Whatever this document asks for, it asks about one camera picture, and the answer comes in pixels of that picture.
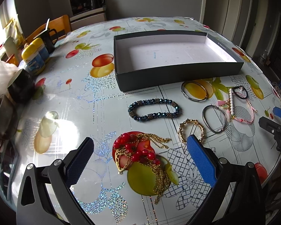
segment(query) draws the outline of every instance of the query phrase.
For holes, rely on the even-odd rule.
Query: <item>wooden chair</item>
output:
[[[24,41],[23,41],[23,46],[26,43],[31,43],[33,41],[33,38],[37,36],[39,33],[41,33],[44,29],[46,28],[46,24],[41,25],[38,27],[30,36],[28,36]],[[68,32],[71,32],[71,25],[70,25],[70,19],[68,15],[63,15],[57,19],[54,19],[49,22],[49,28],[50,29],[56,29],[57,34],[59,36],[60,32],[64,31],[64,35],[58,37],[58,39],[65,38],[67,36]]]

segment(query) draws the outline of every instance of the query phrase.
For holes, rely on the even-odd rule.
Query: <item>blue label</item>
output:
[[[39,50],[39,54],[40,54],[41,58],[43,59],[43,61],[46,61],[49,57],[49,53],[45,46]]]
[[[30,62],[26,63],[27,67],[32,73],[37,73],[45,65],[44,60],[40,54],[37,54]]]

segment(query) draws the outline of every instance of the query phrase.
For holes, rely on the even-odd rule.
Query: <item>fruit-patterned tablecloth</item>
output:
[[[197,80],[209,95],[200,103],[183,96],[180,82],[123,93],[114,73],[114,36],[152,30],[209,33],[244,61],[240,74]],[[204,146],[231,163],[255,163],[262,182],[266,182],[281,159],[273,135],[258,125],[261,116],[281,124],[281,119],[272,114],[275,106],[281,108],[281,100],[273,87],[245,52],[208,26],[190,18],[128,18],[80,28],[57,43],[36,82],[38,90],[25,107],[16,134],[16,146],[21,157],[12,185],[15,202],[27,164],[34,163],[37,167],[50,165],[55,159],[63,159],[86,137],[91,137],[95,143],[94,153],[71,190],[95,224],[185,224],[206,197],[210,186],[204,183],[176,132],[179,124],[187,118],[198,119],[203,124],[202,109],[209,104],[216,105],[217,100],[226,100],[227,87],[231,86],[243,85],[248,90],[249,100],[258,110],[254,123],[232,121],[221,134],[205,128],[207,138]],[[186,90],[193,97],[205,96],[194,84],[187,85]],[[129,117],[127,109],[130,104],[153,98],[175,101],[182,114],[176,119],[158,118],[148,122],[137,122]],[[165,104],[156,104],[140,107],[137,113],[146,115],[173,110],[167,109]],[[250,119],[244,101],[234,99],[234,113]],[[218,111],[209,109],[206,118],[214,129],[220,128],[222,118]],[[112,157],[113,143],[120,134],[129,131],[172,139],[167,143],[168,149],[147,143],[162,156],[162,165],[171,178],[169,189],[156,205],[155,196],[145,195],[152,191],[144,187],[152,187],[155,182],[150,169],[133,165],[122,175],[118,174]],[[185,132],[200,135],[191,126]],[[137,177],[138,172],[146,173],[147,178],[139,183],[132,182],[128,176]],[[231,185],[218,216],[223,215],[233,188]],[[66,219],[49,185],[48,190],[56,212]]]

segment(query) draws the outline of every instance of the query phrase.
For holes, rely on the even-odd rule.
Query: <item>blue beaded bracelet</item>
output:
[[[144,116],[138,116],[134,113],[134,109],[140,106],[144,106],[144,105],[152,105],[152,104],[169,104],[172,107],[175,108],[175,112],[171,113],[171,112],[155,112],[155,113],[149,113],[148,115],[144,115]],[[143,100],[143,101],[136,101],[133,104],[131,104],[128,108],[128,113],[129,116],[131,116],[134,120],[139,121],[139,122],[145,122],[145,121],[149,121],[151,119],[156,119],[156,118],[177,118],[177,116],[180,114],[180,107],[178,106],[178,104],[172,100],[168,100],[168,99],[148,99],[148,100]]]

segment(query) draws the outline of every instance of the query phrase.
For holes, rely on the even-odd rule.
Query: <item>silver bracelet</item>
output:
[[[198,99],[194,99],[194,98],[189,97],[189,96],[184,92],[184,90],[183,90],[184,86],[185,86],[187,83],[194,83],[194,84],[200,86],[200,87],[205,91],[205,93],[206,93],[204,99],[198,100]],[[181,92],[183,93],[183,95],[184,95],[187,99],[189,99],[189,100],[191,100],[191,101],[199,102],[199,101],[204,101],[204,100],[206,100],[206,99],[208,98],[207,90],[206,90],[201,84],[199,84],[198,82],[193,81],[193,80],[183,82],[182,85],[181,85]]]
[[[224,114],[224,123],[223,123],[223,127],[222,127],[221,129],[219,129],[218,131],[213,130],[213,129],[209,126],[209,124],[207,123],[207,121],[206,121],[206,118],[205,118],[205,111],[206,111],[207,108],[209,108],[209,107],[213,107],[214,109],[217,109],[217,110],[221,111],[221,112]],[[221,109],[219,109],[217,106],[208,105],[208,106],[204,107],[204,109],[203,109],[203,111],[202,111],[202,118],[203,118],[203,121],[204,121],[204,123],[206,124],[207,128],[209,128],[210,131],[212,131],[212,132],[215,133],[215,134],[218,134],[218,133],[223,132],[223,131],[225,130],[225,128],[226,128],[226,125],[227,125],[227,115],[225,114],[224,111],[222,111]]]

